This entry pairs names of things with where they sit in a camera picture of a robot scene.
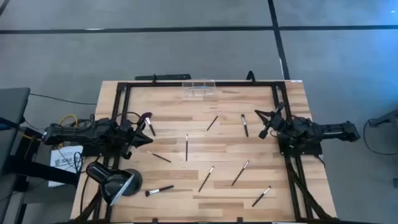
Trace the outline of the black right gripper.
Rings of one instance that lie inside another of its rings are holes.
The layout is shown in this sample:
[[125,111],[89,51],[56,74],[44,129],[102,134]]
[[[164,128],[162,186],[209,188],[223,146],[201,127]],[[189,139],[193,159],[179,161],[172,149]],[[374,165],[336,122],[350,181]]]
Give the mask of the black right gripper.
[[277,131],[280,134],[284,134],[286,136],[291,136],[294,133],[294,129],[292,125],[286,121],[280,111],[285,107],[285,103],[280,102],[276,109],[265,112],[260,110],[254,110],[254,112],[260,117],[263,122],[264,129],[259,133],[259,137],[261,139],[265,139],[268,135],[268,131],[272,128],[274,131]]

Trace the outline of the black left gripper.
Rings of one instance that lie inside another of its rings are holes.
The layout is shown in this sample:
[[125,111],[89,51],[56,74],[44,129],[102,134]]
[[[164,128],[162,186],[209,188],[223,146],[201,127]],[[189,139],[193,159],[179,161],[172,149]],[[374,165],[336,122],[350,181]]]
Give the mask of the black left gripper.
[[138,148],[140,146],[153,143],[152,138],[144,134],[146,122],[144,119],[139,118],[136,124],[136,130],[132,127],[132,121],[125,119],[121,122],[118,129],[118,139],[121,146],[121,152],[126,152],[125,158],[130,158],[132,155],[131,148]]

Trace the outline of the large brown powder brush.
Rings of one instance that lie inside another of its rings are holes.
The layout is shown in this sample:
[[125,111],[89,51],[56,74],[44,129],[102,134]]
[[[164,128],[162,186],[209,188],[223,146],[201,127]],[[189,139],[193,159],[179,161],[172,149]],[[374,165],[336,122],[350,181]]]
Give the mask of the large brown powder brush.
[[150,131],[153,136],[156,136],[156,133],[154,131],[152,121],[151,121],[152,113],[151,112],[145,112],[142,114],[141,118],[149,125]]

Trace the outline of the medium black makeup brush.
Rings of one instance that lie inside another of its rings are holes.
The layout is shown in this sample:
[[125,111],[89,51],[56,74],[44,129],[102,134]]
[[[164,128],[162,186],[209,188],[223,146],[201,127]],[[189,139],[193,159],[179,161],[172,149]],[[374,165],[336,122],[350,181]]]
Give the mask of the medium black makeup brush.
[[243,127],[244,127],[245,135],[246,135],[246,137],[248,138],[248,137],[249,137],[249,133],[248,133],[248,127],[247,127],[247,122],[246,122],[245,114],[241,114],[241,119],[242,119],[242,122],[243,122]]

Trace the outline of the short black kabuki brush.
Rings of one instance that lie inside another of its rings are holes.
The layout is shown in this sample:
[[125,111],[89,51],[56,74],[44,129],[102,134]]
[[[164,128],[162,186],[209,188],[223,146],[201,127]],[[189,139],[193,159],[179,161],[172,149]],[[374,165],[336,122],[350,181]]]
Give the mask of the short black kabuki brush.
[[169,189],[172,189],[172,188],[174,188],[174,185],[168,185],[166,187],[161,187],[159,189],[154,189],[154,190],[146,190],[145,191],[145,196],[148,197],[150,195],[153,195],[153,194],[165,191],[165,190],[169,190]]

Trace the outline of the slim black eyeshadow brush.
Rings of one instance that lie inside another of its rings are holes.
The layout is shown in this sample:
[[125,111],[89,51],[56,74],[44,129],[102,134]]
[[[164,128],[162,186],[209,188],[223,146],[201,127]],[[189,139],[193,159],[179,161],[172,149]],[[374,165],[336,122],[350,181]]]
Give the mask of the slim black eyeshadow brush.
[[205,177],[204,181],[202,182],[200,188],[198,189],[198,192],[201,192],[202,188],[203,188],[204,185],[206,184],[206,182],[207,182],[207,180],[209,179],[209,177],[210,177],[211,173],[213,172],[214,168],[215,168],[214,166],[211,167],[211,169],[210,169],[209,172],[207,173],[207,176]]
[[265,196],[266,193],[268,193],[268,191],[270,191],[271,188],[271,186],[268,186],[268,188],[266,188],[262,194],[260,194],[260,196],[258,196],[258,198],[252,203],[251,207],[255,207],[256,204]]
[[248,164],[250,163],[250,161],[246,161],[246,163],[243,165],[242,169],[239,171],[239,174],[236,176],[236,178],[233,180],[231,186],[234,186],[234,184],[237,182],[237,180],[239,179],[239,177],[241,176],[241,174],[244,172],[244,170],[246,169],[246,167],[248,166]]

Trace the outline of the black desk lamp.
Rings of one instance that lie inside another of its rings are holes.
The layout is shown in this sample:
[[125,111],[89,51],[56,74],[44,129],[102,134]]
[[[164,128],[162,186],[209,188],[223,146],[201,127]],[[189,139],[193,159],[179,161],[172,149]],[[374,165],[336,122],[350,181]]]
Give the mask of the black desk lamp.
[[122,196],[129,197],[138,193],[143,183],[138,170],[111,170],[99,162],[90,163],[86,173],[99,184],[102,197],[109,206],[116,204]]

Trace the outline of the black flat bar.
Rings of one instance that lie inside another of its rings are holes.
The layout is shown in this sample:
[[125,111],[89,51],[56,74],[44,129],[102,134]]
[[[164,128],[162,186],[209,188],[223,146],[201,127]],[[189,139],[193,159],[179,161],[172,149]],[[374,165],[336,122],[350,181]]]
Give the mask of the black flat bar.
[[190,74],[163,74],[163,75],[148,75],[148,76],[136,76],[134,78],[137,81],[157,81],[157,80],[191,80]]

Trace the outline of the clear acrylic brush organizer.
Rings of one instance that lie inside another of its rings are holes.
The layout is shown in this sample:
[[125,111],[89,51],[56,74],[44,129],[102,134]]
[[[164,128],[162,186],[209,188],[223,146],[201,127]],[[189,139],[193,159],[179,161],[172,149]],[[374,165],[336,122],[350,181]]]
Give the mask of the clear acrylic brush organizer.
[[216,91],[214,80],[196,79],[182,82],[182,93],[185,99],[203,99],[212,96]]

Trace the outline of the black floor tape strip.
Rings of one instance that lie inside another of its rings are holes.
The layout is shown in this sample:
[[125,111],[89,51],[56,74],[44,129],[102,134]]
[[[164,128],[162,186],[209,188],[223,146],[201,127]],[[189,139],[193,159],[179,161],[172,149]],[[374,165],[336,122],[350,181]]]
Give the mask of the black floor tape strip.
[[282,76],[284,80],[290,80],[290,73],[289,73],[289,68],[287,65],[287,59],[285,56],[285,51],[284,51],[284,46],[282,43],[282,37],[280,34],[280,29],[279,29],[279,24],[277,20],[277,14],[274,6],[274,1],[273,0],[267,0],[268,6],[269,6],[269,12],[271,16],[271,21],[272,21],[272,28],[274,31],[274,37],[275,37],[275,42],[277,46],[277,51],[279,54],[279,60],[280,60],[280,66],[282,69]]
[[195,26],[195,27],[143,27],[143,28],[90,28],[90,29],[22,29],[0,30],[6,34],[106,34],[157,32],[229,32],[229,31],[298,31],[298,30],[398,30],[398,25],[365,26]]

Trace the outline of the grey stand foot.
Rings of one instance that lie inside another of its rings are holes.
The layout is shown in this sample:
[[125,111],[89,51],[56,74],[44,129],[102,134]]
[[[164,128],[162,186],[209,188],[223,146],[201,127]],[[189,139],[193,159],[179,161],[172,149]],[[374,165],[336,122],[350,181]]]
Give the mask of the grey stand foot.
[[390,111],[378,118],[370,120],[369,125],[370,127],[377,127],[383,123],[390,123],[394,128],[398,129],[398,110]]

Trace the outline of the grey side desk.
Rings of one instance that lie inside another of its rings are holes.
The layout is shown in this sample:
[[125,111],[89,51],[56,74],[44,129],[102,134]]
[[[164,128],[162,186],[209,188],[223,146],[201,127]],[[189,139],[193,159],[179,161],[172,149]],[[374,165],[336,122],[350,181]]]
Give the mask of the grey side desk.
[[[29,88],[0,88],[0,118],[20,124],[29,93]],[[17,128],[0,128],[0,224],[4,221],[15,179],[14,174],[6,174],[6,164],[17,132]]]

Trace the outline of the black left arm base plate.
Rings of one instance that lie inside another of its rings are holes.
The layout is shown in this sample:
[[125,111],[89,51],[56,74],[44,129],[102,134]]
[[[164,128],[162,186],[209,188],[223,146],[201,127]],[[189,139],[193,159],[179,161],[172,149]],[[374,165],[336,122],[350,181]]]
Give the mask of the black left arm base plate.
[[109,146],[71,146],[73,150],[76,150],[81,153],[83,157],[91,157],[91,156],[114,156],[119,155],[121,153],[121,149],[118,147],[109,147]]

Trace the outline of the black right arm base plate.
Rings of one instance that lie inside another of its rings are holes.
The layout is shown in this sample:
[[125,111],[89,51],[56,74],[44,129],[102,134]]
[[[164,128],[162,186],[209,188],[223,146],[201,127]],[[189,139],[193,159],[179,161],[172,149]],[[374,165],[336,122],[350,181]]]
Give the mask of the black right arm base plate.
[[320,143],[296,141],[289,138],[279,138],[279,149],[282,155],[297,156],[297,155],[312,155],[319,156],[322,153]]

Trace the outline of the black side desk frame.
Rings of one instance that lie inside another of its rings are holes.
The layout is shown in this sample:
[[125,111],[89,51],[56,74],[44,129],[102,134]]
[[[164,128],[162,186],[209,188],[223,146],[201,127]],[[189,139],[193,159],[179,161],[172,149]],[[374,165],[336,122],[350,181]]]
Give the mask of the black side desk frame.
[[[3,174],[18,174],[77,186],[77,174],[32,161],[32,154],[36,152],[33,148],[36,144],[39,144],[42,133],[27,127],[10,128],[5,124],[0,124],[0,136],[7,133],[9,136],[5,140],[0,139],[0,176]],[[29,140],[29,142],[24,145],[21,141],[22,146],[24,146],[22,152],[26,153],[24,156],[19,152],[15,155],[11,154],[18,134],[28,134],[26,140]]]

